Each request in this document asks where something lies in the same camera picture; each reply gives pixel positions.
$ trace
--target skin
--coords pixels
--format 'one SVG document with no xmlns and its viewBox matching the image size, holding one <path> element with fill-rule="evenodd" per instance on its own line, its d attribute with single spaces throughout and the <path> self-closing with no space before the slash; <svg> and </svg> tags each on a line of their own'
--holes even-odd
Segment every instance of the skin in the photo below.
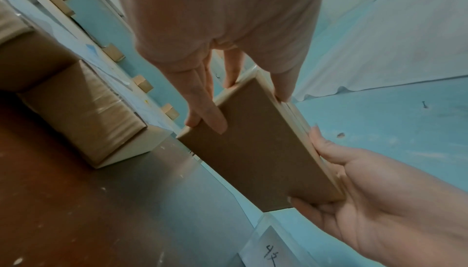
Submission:
<svg viewBox="0 0 468 267">
<path fill-rule="evenodd" d="M 212 49 L 224 50 L 232 86 L 248 54 L 271 73 L 275 95 L 291 97 L 322 0 L 120 0 L 137 51 L 187 100 L 186 125 L 203 119 L 218 133 L 227 122 L 213 103 Z"/>
<path fill-rule="evenodd" d="M 342 181 L 346 200 L 291 204 L 329 235 L 388 267 L 466 266 L 468 194 L 383 155 L 310 139 Z"/>
</svg>

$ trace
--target white sheet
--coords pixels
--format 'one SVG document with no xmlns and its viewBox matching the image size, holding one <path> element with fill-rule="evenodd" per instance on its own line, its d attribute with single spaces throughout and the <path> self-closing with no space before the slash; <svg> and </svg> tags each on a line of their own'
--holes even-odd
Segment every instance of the white sheet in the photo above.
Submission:
<svg viewBox="0 0 468 267">
<path fill-rule="evenodd" d="M 466 75 L 468 0 L 377 0 L 294 98 Z"/>
</svg>

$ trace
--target handwritten label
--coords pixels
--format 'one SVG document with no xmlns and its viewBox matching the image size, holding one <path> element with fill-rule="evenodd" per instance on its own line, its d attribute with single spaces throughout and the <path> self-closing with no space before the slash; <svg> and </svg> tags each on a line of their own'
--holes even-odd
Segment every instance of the handwritten label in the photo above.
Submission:
<svg viewBox="0 0 468 267">
<path fill-rule="evenodd" d="M 245 267 L 302 267 L 272 226 L 242 257 Z"/>
</svg>

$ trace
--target brown table surface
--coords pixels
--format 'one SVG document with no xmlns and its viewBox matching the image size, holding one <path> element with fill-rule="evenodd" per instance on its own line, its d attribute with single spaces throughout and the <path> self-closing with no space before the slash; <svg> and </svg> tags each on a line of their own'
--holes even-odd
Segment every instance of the brown table surface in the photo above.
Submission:
<svg viewBox="0 0 468 267">
<path fill-rule="evenodd" d="M 253 227 L 172 137 L 91 169 L 11 94 L 0 94 L 0 266 L 241 266 Z"/>
</svg>

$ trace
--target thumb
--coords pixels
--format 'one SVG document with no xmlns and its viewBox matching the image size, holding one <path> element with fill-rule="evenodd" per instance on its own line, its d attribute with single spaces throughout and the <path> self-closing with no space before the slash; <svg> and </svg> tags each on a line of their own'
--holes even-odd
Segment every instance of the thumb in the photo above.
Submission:
<svg viewBox="0 0 468 267">
<path fill-rule="evenodd" d="M 330 163 L 344 166 L 358 157 L 358 149 L 340 146 L 325 139 L 318 126 L 312 127 L 309 138 L 319 155 Z"/>
</svg>

